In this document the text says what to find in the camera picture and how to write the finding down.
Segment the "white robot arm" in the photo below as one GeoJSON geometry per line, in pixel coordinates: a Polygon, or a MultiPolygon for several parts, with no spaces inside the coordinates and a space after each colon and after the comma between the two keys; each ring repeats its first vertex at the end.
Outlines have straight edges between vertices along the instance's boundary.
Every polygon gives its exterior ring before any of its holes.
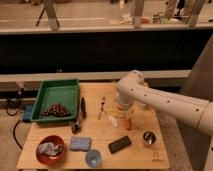
{"type": "Polygon", "coordinates": [[[116,84],[118,104],[129,109],[138,101],[211,136],[204,171],[213,171],[213,102],[146,87],[144,82],[138,70],[132,70],[122,77],[116,84]]]}

